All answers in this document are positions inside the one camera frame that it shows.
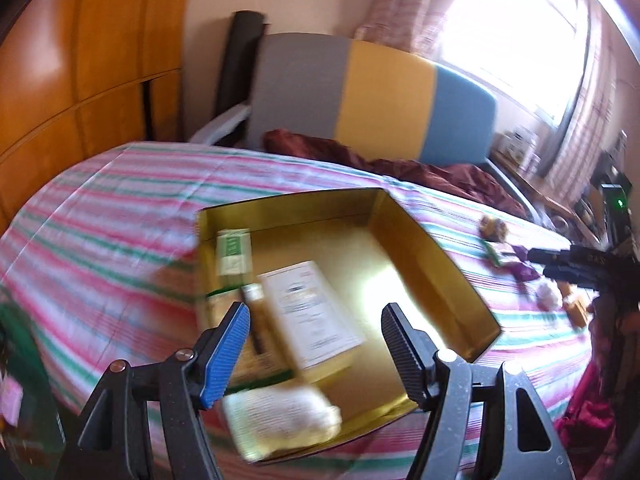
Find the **yellow sponge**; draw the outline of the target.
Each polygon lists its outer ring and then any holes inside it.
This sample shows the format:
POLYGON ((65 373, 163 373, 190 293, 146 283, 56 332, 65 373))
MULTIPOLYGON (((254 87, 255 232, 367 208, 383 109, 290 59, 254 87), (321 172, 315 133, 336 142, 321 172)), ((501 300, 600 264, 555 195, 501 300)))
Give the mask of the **yellow sponge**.
POLYGON ((578 287, 575 284, 567 282, 557 281, 556 286, 558 286, 563 300, 567 300, 567 298, 570 298, 570 296, 578 291, 578 287))
POLYGON ((589 300, 583 296, 570 297, 565 300, 565 311, 570 322, 576 328, 585 328, 588 325, 589 300))

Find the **purple snack packet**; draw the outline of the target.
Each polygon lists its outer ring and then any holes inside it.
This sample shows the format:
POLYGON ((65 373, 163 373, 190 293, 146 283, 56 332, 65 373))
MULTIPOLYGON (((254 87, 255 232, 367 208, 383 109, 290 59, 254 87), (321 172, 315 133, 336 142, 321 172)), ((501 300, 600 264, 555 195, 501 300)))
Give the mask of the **purple snack packet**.
POLYGON ((540 274, 525 262, 516 262, 510 266, 510 272, 519 283, 527 283, 540 279, 540 274))
POLYGON ((528 260, 528 249, 520 245, 512 245, 514 254, 523 262, 528 260))

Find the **yellow sock ball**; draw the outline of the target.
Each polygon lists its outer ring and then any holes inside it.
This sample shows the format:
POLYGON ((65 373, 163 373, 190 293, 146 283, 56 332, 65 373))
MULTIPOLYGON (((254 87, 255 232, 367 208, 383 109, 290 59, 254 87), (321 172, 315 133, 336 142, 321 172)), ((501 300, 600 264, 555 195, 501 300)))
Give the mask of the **yellow sock ball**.
POLYGON ((503 220, 484 216, 478 224, 478 232, 483 240, 493 243, 504 243, 508 236, 509 229, 503 220))

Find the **white knitted sock roll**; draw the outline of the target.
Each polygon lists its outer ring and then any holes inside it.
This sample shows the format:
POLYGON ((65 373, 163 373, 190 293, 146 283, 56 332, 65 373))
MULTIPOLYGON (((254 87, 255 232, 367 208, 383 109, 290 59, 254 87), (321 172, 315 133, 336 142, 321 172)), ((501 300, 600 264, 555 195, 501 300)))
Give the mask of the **white knitted sock roll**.
POLYGON ((222 410, 236 449, 249 463, 326 443, 342 429, 340 408, 315 386, 294 379, 225 396, 222 410))

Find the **white medicine box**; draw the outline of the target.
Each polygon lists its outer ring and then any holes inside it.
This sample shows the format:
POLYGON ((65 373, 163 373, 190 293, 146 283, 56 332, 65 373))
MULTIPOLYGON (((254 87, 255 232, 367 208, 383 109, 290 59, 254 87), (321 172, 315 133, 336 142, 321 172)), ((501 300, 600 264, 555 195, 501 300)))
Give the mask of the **white medicine box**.
POLYGON ((286 356, 305 382, 322 382, 352 365, 366 337, 313 261, 258 276, 265 310, 286 356))

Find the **small green white box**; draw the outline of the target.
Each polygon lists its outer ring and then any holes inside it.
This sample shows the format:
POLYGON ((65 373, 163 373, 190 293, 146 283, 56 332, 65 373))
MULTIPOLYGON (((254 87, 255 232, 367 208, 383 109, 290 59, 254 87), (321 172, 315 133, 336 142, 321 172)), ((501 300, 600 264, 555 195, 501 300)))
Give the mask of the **small green white box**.
POLYGON ((225 229, 217 233, 217 273, 227 276, 245 276, 253 272, 252 245, 248 229, 225 229))

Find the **wooden side desk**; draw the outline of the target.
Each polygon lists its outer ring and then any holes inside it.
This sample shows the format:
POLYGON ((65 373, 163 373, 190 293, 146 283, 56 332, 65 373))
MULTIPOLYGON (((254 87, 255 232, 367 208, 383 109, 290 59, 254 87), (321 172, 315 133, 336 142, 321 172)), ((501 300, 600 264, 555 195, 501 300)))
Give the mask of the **wooden side desk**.
POLYGON ((533 206, 543 206, 547 216, 562 217, 572 226, 573 229, 579 233, 578 240, 580 240, 582 244, 590 247, 597 247, 600 244, 597 235, 588 229, 588 226, 573 209, 568 208, 551 198, 548 194, 542 192, 539 185, 533 184, 532 179, 526 179, 526 177, 521 176, 512 162, 509 162, 503 155, 498 152, 492 152, 489 155, 489 160, 527 197, 529 203, 533 206))

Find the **red jacket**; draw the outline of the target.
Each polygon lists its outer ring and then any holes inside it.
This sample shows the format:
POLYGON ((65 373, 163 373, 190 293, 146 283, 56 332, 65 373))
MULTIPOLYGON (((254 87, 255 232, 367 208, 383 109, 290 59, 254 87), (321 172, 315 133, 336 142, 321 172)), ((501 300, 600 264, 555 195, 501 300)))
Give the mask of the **red jacket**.
POLYGON ((613 403, 601 392, 612 344, 597 312, 603 303, 599 297, 588 308, 593 314, 591 360, 564 414, 554 423, 576 479, 604 479, 620 454, 613 403))

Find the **white appliance box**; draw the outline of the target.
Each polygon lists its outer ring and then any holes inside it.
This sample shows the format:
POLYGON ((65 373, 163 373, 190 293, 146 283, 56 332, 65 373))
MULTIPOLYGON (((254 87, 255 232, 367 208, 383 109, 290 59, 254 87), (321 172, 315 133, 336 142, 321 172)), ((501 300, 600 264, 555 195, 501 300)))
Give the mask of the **white appliance box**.
POLYGON ((508 132, 502 144, 502 154, 518 169, 524 170, 535 155, 538 134, 524 127, 508 132))

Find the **maroon blanket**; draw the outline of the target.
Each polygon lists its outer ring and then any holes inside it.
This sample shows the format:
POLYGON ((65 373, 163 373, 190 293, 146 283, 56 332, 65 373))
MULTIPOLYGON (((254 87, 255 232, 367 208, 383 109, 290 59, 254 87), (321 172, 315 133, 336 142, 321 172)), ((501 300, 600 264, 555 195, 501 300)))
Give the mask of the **maroon blanket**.
POLYGON ((479 166, 455 164, 439 167, 412 159, 367 160, 340 142, 303 136, 285 129, 266 132, 262 136, 262 147, 270 154, 330 162, 392 177, 491 206, 518 218, 527 218, 525 207, 508 193, 496 177, 479 166))

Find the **striped bed sheet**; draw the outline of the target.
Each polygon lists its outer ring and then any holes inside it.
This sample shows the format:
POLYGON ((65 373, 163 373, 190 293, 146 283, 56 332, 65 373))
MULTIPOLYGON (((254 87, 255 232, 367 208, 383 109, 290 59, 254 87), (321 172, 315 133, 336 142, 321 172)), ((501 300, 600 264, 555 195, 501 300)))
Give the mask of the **striped bed sheet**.
POLYGON ((533 287, 485 260, 476 226, 487 206, 328 162, 145 142, 65 170, 2 235, 2 287, 34 320, 58 400, 79 413, 112 361, 159 361, 196 339, 200 209, 325 188, 390 192, 498 318, 503 332, 483 363, 520 363, 550 416, 563 415, 590 361, 590 335, 563 312, 539 310, 533 287))

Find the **gold interior storage box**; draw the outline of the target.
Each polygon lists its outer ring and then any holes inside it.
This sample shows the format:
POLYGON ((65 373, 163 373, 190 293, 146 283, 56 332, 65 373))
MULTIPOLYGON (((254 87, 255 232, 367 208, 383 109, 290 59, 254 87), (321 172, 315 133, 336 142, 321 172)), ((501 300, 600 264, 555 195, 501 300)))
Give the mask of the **gold interior storage box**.
POLYGON ((336 293, 363 345, 312 374, 342 412, 341 433, 325 444, 279 451, 288 462, 375 434, 416 409, 405 394, 381 330, 381 312, 394 302, 409 323, 438 348, 474 362, 501 327, 462 271, 411 214, 382 188, 344 188, 246 200, 202 209, 198 231, 198 292, 222 286, 217 235, 247 229, 256 275, 314 262, 336 293))

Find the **pink checked curtain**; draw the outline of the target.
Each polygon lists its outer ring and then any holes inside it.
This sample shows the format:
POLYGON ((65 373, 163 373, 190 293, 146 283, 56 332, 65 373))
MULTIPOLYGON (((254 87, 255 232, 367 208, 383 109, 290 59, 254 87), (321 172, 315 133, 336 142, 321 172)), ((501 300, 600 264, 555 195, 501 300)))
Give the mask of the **pink checked curtain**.
POLYGON ((374 0, 354 38, 432 60, 456 0, 374 0))

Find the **wooden wardrobe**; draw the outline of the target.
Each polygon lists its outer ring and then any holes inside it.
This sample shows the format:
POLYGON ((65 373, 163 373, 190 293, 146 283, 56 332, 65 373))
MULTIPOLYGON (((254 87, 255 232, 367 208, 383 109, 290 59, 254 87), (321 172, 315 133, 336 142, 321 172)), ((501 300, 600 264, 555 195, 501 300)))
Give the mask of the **wooden wardrobe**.
POLYGON ((1 225, 63 170, 179 142, 186 0, 30 0, 1 45, 1 225))

